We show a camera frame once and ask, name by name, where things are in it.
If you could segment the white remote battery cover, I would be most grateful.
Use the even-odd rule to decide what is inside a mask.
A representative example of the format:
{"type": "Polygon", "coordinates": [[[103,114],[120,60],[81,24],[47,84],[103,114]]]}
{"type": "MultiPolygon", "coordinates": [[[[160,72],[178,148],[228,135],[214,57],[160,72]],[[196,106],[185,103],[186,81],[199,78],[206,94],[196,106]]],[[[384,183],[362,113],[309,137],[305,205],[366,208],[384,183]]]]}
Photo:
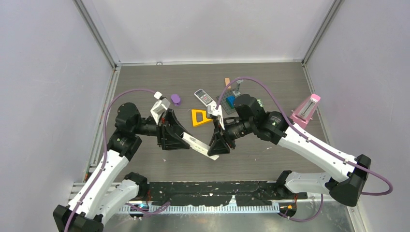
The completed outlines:
{"type": "Polygon", "coordinates": [[[219,155],[208,155],[210,146],[186,132],[182,134],[182,139],[189,144],[190,148],[212,160],[217,160],[220,157],[219,155]]]}

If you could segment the white remote control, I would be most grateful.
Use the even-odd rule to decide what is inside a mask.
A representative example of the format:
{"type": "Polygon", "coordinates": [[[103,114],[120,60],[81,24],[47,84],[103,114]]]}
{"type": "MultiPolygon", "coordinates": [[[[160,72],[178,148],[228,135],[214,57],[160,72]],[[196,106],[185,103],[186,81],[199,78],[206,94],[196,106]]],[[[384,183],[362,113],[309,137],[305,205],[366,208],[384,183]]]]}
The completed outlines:
{"type": "Polygon", "coordinates": [[[217,103],[208,95],[203,89],[198,89],[194,92],[194,96],[205,106],[205,107],[216,107],[217,103]]]}

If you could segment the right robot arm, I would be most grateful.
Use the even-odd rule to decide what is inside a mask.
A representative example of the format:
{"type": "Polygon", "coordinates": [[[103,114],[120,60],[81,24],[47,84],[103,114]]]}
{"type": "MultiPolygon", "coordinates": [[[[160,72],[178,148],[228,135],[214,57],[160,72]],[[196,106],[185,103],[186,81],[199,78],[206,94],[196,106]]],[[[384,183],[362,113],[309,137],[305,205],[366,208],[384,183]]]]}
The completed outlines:
{"type": "Polygon", "coordinates": [[[210,157],[229,154],[235,140],[253,133],[259,139],[287,148],[323,169],[322,173],[303,174],[283,171],[277,179],[276,192],[282,198],[294,193],[311,192],[330,195],[337,202],[354,207],[367,181],[371,159],[361,154],[345,154],[322,141],[314,141],[309,133],[280,112],[266,112],[257,99],[244,94],[234,100],[238,117],[231,117],[224,126],[214,122],[210,141],[210,157]]]}

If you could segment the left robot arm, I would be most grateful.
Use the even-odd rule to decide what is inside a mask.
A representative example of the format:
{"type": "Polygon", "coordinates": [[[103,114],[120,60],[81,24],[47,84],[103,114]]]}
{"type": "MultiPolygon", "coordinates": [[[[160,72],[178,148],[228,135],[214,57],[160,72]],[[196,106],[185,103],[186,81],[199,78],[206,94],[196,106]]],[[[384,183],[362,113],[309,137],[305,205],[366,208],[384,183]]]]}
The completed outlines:
{"type": "Polygon", "coordinates": [[[147,178],[131,172],[113,191],[109,188],[142,144],[141,136],[155,136],[163,150],[189,149],[183,140],[187,130],[173,109],[157,101],[151,116],[141,117],[136,105],[127,102],[117,110],[116,130],[108,140],[106,154],[82,189],[66,205],[58,205],[53,218],[60,232],[101,232],[110,218],[128,201],[143,200],[149,191],[147,178]]]}

